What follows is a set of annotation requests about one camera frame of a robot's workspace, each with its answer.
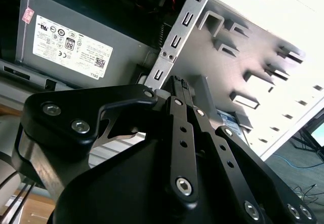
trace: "barcode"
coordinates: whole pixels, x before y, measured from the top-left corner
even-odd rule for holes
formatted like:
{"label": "barcode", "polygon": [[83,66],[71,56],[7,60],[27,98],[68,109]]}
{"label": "barcode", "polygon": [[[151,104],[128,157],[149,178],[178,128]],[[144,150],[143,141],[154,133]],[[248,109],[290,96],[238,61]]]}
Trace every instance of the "barcode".
{"label": "barcode", "polygon": [[96,63],[95,66],[99,67],[99,68],[103,68],[105,66],[105,60],[100,59],[100,58],[96,58]]}

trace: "silver screw head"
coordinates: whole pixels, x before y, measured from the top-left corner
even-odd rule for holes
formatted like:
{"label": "silver screw head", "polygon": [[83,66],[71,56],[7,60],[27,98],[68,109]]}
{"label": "silver screw head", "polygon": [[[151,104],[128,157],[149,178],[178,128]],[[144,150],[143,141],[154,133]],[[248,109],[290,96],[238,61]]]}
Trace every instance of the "silver screw head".
{"label": "silver screw head", "polygon": [[149,91],[144,91],[144,94],[148,97],[153,97],[153,94]]}
{"label": "silver screw head", "polygon": [[178,105],[182,105],[182,101],[178,100],[178,99],[174,99],[175,103],[178,104]]}
{"label": "silver screw head", "polygon": [[260,215],[258,210],[254,207],[253,204],[251,204],[249,201],[244,201],[244,208],[247,214],[253,219],[253,220],[259,220]]}
{"label": "silver screw head", "polygon": [[200,109],[197,109],[196,112],[202,117],[205,116],[204,112]]}
{"label": "silver screw head", "polygon": [[232,131],[230,131],[229,129],[225,129],[225,133],[228,134],[229,136],[233,136]]}
{"label": "silver screw head", "polygon": [[312,220],[312,215],[304,206],[301,205],[300,209],[302,210],[302,213],[307,216],[308,219]]}
{"label": "silver screw head", "polygon": [[90,125],[83,120],[75,120],[71,125],[72,129],[79,134],[88,133],[90,130]]}
{"label": "silver screw head", "polygon": [[292,214],[292,215],[293,215],[297,220],[299,220],[299,219],[300,219],[300,215],[299,215],[298,211],[294,208],[294,206],[288,204],[287,207],[288,207],[289,212],[290,212],[290,213],[291,213],[291,214]]}
{"label": "silver screw head", "polygon": [[57,116],[61,114],[61,109],[54,104],[46,104],[43,106],[43,112],[50,116]]}
{"label": "silver screw head", "polygon": [[176,181],[178,190],[185,196],[189,196],[192,193],[192,187],[188,180],[179,177]]}

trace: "white label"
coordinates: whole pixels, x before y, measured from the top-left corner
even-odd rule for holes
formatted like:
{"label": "white label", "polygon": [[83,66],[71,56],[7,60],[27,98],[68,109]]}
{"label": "white label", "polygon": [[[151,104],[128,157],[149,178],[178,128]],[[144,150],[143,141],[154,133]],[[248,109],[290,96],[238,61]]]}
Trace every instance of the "white label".
{"label": "white label", "polygon": [[112,47],[37,15],[32,53],[98,80]]}

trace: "blue cable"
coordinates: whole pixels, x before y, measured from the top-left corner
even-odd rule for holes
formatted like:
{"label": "blue cable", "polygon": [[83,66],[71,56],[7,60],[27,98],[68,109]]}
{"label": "blue cable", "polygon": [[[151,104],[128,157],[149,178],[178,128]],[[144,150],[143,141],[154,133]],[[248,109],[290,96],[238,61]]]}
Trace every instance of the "blue cable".
{"label": "blue cable", "polygon": [[283,158],[282,156],[279,156],[279,155],[276,155],[276,154],[272,154],[272,156],[280,157],[280,158],[283,159],[285,162],[287,162],[289,166],[291,166],[291,167],[293,167],[293,168],[297,168],[297,169],[309,169],[309,168],[318,167],[318,166],[324,164],[324,162],[322,162],[322,163],[318,163],[318,164],[316,164],[316,165],[314,165],[314,166],[310,166],[310,167],[296,167],[296,166],[294,166],[293,164],[291,164],[287,159]]}

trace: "gray power supply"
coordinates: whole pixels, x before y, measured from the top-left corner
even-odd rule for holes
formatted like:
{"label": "gray power supply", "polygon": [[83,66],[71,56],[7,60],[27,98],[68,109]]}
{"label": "gray power supply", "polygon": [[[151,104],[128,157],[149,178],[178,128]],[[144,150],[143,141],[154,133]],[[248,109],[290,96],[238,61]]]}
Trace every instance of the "gray power supply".
{"label": "gray power supply", "polygon": [[21,0],[16,62],[76,88],[123,85],[154,64],[159,32],[117,0]]}

